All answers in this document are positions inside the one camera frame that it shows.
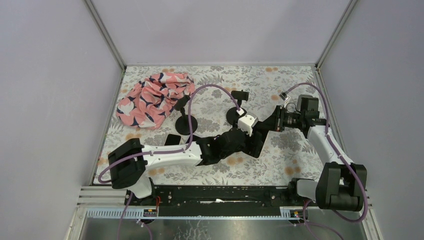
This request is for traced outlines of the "phone with purple case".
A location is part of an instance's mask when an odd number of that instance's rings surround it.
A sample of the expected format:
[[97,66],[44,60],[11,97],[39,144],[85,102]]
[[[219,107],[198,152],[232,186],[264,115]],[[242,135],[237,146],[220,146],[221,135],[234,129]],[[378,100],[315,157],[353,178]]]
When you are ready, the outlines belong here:
[[177,134],[168,134],[165,139],[165,146],[180,145],[182,137]]

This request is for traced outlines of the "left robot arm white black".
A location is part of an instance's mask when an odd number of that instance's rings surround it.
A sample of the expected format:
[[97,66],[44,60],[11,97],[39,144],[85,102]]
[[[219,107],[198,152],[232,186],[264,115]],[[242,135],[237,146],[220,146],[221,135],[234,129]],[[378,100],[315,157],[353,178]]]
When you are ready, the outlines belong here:
[[155,192],[146,171],[171,166],[215,165],[239,152],[258,158],[266,138],[260,130],[249,135],[239,128],[217,136],[200,137],[191,144],[152,146],[132,138],[108,155],[111,186],[130,190],[142,205],[148,206],[154,202]]

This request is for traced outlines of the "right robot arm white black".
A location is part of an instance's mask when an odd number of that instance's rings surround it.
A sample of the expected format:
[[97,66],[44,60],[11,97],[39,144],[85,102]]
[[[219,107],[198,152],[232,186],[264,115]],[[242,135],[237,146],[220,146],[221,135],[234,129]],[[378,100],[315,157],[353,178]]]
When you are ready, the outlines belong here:
[[366,206],[367,169],[355,164],[336,142],[327,120],[320,118],[317,97],[300,95],[295,112],[276,106],[271,116],[253,127],[259,135],[255,141],[263,144],[269,131],[286,128],[300,130],[323,164],[317,180],[293,178],[289,182],[286,198],[291,205],[310,199],[325,210],[358,212]]

